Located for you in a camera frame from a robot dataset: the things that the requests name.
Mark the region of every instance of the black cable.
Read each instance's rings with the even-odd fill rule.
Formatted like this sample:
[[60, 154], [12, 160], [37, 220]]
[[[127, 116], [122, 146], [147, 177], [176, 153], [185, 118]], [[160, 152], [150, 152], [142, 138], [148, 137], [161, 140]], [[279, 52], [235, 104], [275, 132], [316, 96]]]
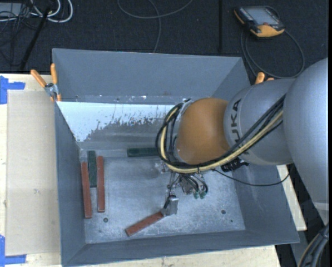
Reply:
[[307, 266], [308, 263], [311, 267], [315, 267], [318, 264], [320, 255], [323, 253], [325, 245], [329, 242], [329, 223], [323, 227], [318, 234], [312, 239], [306, 250], [304, 251], [298, 267]]
[[281, 184], [282, 182], [284, 182], [288, 177], [289, 177], [289, 173], [279, 182], [276, 182], [276, 183], [271, 183], [271, 184], [252, 184], [252, 183], [247, 183], [247, 182], [244, 182], [244, 181], [241, 181], [239, 179], [236, 179], [236, 178], [233, 178], [233, 177], [230, 177], [230, 176], [227, 176], [226, 174], [220, 172], [219, 170], [217, 169], [211, 169], [212, 171], [216, 171], [218, 172], [219, 174], [221, 174], [222, 176], [225, 176], [227, 178], [230, 178], [232, 180], [235, 180], [237, 182], [240, 182], [242, 184], [245, 184], [245, 185], [249, 185], [249, 186], [255, 186], [255, 187], [268, 187], [268, 186], [274, 186], [274, 185], [278, 185], [278, 184]]
[[34, 34], [32, 40], [30, 41], [30, 44], [28, 45], [27, 50], [26, 50], [23, 58], [21, 59], [21, 65], [20, 65], [20, 68], [19, 68], [20, 71], [23, 71], [24, 68], [25, 68], [26, 62], [27, 62], [27, 60], [28, 60], [28, 58], [29, 58], [29, 56], [32, 52], [32, 49], [34, 47], [34, 44], [36, 43], [36, 40], [39, 36], [39, 33], [41, 32], [42, 27], [43, 27], [44, 23], [47, 20], [47, 16], [48, 16], [48, 13], [49, 13], [50, 9], [51, 9], [51, 1], [50, 1], [49, 5], [46, 7], [46, 9], [44, 11], [44, 14], [43, 14], [43, 17], [42, 17], [42, 19], [41, 19], [41, 21], [40, 21], [40, 23], [37, 27], [37, 30], [35, 31], [35, 34]]
[[273, 74], [271, 72], [268, 72], [268, 71], [264, 70], [261, 66], [259, 66], [259, 64], [250, 55], [249, 49], [247, 47], [247, 41], [248, 41], [249, 37], [251, 36], [251, 34], [248, 33], [247, 36], [245, 37], [245, 42], [243, 42], [244, 30], [241, 31], [241, 36], [240, 36], [241, 49], [242, 49], [242, 52], [244, 54], [244, 58], [245, 58], [247, 64], [249, 65], [252, 74], [255, 77], [257, 76], [257, 73], [255, 72], [253, 66], [251, 65], [251, 63], [249, 61], [251, 61], [259, 69], [259, 71], [262, 71], [263, 73], [267, 74], [270, 77], [274, 77], [274, 78], [278, 78], [278, 79], [295, 78], [295, 77], [297, 77], [298, 75], [300, 75], [303, 72], [304, 65], [305, 65], [305, 58], [304, 58], [303, 50], [301, 49], [301, 47], [298, 44], [298, 42], [296, 41], [296, 39], [287, 30], [284, 31], [284, 33], [286, 33], [294, 41], [295, 45], [299, 49], [299, 52], [300, 52], [300, 55], [301, 55], [301, 59], [302, 59], [302, 64], [301, 64], [301, 67], [300, 67], [299, 71], [296, 74], [292, 75], [292, 76], [279, 76], [279, 75], [275, 75], [275, 74]]
[[155, 9], [155, 11], [157, 13], [156, 16], [138, 16], [138, 15], [131, 14], [131, 13], [127, 12], [126, 10], [124, 10], [121, 7], [120, 0], [117, 0], [117, 5], [118, 5], [118, 7], [119, 7], [119, 9], [121, 11], [123, 11], [125, 14], [127, 14], [127, 15], [129, 15], [129, 16], [131, 16], [133, 18], [138, 18], [138, 19], [158, 19], [157, 41], [156, 41], [156, 45], [155, 45], [155, 47], [153, 48], [153, 51], [152, 51], [153, 53], [155, 53], [156, 50], [157, 50], [157, 47], [158, 47], [158, 43], [160, 41], [160, 37], [161, 37], [161, 18], [180, 12], [181, 10], [183, 10], [184, 8], [186, 8], [193, 0], [190, 0], [186, 5], [184, 5], [183, 7], [179, 8], [178, 10], [175, 10], [175, 11], [173, 11], [171, 13], [162, 14], [162, 15], [160, 15], [160, 13], [158, 12], [158, 9], [157, 9], [156, 5], [153, 3], [152, 0], [147, 0], [147, 1], [149, 1], [151, 3], [151, 5], [153, 6], [153, 8]]
[[139, 18], [139, 19], [156, 19], [156, 18], [162, 18], [162, 17], [166, 17], [166, 16], [169, 16], [169, 15], [173, 15], [175, 13], [178, 13], [180, 11], [182, 11], [183, 9], [185, 9], [190, 3], [192, 3], [193, 0], [190, 0], [187, 4], [185, 4], [183, 7], [175, 10], [175, 11], [172, 11], [170, 13], [166, 13], [166, 14], [162, 14], [162, 15], [159, 15], [157, 14], [156, 16], [138, 16], [138, 15], [134, 15], [134, 14], [131, 14], [129, 13], [128, 11], [124, 10], [121, 5], [120, 5], [120, 0], [117, 0], [117, 5], [119, 6], [120, 10], [123, 11], [125, 14], [131, 16], [131, 17], [134, 17], [134, 18]]

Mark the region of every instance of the electronic device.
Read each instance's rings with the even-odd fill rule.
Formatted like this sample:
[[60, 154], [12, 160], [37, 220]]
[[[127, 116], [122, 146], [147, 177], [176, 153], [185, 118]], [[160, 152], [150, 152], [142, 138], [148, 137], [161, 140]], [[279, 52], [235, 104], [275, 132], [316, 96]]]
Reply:
[[270, 38], [284, 32], [279, 16], [268, 6], [241, 6], [234, 9], [236, 18], [258, 38]]

